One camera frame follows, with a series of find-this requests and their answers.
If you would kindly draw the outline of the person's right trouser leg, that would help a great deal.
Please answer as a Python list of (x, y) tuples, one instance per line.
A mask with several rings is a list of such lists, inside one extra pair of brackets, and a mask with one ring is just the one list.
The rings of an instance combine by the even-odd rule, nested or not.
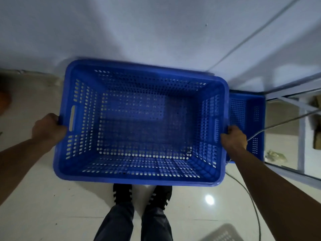
[(163, 209), (146, 206), (142, 215), (141, 241), (173, 241), (171, 226)]

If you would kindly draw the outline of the large blue perforated plastic crate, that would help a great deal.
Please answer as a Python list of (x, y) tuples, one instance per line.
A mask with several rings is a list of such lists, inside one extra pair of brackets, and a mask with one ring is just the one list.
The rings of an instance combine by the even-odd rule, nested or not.
[(229, 86), (205, 72), (84, 59), (65, 72), (55, 174), (68, 181), (219, 185)]

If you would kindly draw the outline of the grey perforated plastic crate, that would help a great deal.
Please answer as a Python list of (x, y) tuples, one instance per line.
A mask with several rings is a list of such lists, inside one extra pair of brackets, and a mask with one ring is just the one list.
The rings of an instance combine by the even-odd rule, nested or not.
[(244, 241), (239, 235), (236, 228), (230, 224), (225, 223), (208, 235), (204, 236), (199, 241)]

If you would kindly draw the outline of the crumpled plastic wrapper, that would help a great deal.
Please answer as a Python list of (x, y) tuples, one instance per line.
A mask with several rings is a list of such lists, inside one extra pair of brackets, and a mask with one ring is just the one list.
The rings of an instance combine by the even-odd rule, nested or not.
[(275, 152), (271, 149), (265, 153), (264, 160), (273, 164), (285, 163), (288, 161), (284, 154)]

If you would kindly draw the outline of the person's right forearm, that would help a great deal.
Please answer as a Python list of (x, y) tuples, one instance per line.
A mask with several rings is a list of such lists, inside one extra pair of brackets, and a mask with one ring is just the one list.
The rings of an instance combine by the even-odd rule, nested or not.
[(321, 241), (321, 203), (243, 147), (226, 151), (276, 241)]

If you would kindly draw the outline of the person's black shoe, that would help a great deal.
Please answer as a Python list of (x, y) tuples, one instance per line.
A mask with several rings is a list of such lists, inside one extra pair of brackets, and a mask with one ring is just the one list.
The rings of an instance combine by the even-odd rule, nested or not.
[(113, 184), (113, 197), (116, 205), (132, 202), (132, 185), (119, 183)]
[(159, 208), (164, 211), (171, 199), (172, 190), (172, 186), (157, 185), (149, 199), (146, 210), (151, 208)]

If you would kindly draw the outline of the person's right black shoe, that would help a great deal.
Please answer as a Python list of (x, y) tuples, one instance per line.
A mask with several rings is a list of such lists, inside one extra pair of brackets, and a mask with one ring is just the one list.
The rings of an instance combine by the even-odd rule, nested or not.
[(172, 186), (157, 185), (149, 199), (146, 210), (151, 208), (159, 208), (164, 211), (171, 199), (172, 190)]

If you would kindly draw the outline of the grey metal shelf frame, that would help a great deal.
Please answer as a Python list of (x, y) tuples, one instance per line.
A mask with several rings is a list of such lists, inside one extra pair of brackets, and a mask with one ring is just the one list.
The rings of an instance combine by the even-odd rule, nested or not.
[(290, 83), (266, 94), (268, 101), (280, 100), (299, 108), (297, 169), (267, 163), (277, 174), (321, 190), (321, 150), (313, 149), (316, 120), (312, 115), (302, 117), (316, 108), (309, 105), (312, 97), (321, 93), (321, 72)]

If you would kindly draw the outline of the person's trouser leg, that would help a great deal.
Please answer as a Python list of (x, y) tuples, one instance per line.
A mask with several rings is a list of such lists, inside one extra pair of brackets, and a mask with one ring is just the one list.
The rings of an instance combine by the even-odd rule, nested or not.
[(141, 241), (173, 241), (171, 226), (163, 209), (146, 206), (142, 215)]
[(130, 241), (133, 231), (132, 202), (114, 205), (99, 227), (94, 241)]

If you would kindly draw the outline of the person's left black shoe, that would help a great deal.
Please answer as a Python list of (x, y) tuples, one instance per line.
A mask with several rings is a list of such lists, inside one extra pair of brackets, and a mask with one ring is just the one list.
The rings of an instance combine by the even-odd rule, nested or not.
[(132, 185), (119, 183), (113, 184), (113, 197), (116, 205), (132, 202)]

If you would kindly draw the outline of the person's right hand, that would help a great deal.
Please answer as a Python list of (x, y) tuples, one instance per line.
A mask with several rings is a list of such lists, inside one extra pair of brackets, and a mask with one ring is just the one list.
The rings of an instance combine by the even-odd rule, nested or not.
[(236, 125), (228, 126), (227, 133), (222, 133), (220, 139), (227, 154), (247, 149), (247, 137)]

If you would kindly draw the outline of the person's left hand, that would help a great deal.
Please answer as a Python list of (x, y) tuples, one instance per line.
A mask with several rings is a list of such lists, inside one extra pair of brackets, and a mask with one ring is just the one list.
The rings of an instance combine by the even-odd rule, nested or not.
[(57, 145), (67, 133), (67, 127), (59, 125), (58, 119), (59, 117), (56, 114), (49, 113), (36, 121), (32, 128), (31, 138), (45, 142), (51, 148)]

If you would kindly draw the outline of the person's left forearm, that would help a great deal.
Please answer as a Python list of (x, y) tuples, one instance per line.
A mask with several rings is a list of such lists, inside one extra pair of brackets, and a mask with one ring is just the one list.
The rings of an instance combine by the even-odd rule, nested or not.
[(49, 138), (31, 138), (0, 152), (0, 206), (54, 145)]

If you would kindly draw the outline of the person's left trouser leg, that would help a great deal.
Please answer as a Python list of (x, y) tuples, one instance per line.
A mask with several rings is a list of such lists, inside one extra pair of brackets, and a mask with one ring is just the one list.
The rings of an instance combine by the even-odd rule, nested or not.
[(114, 205), (99, 227), (94, 241), (130, 241), (133, 231), (132, 202)]

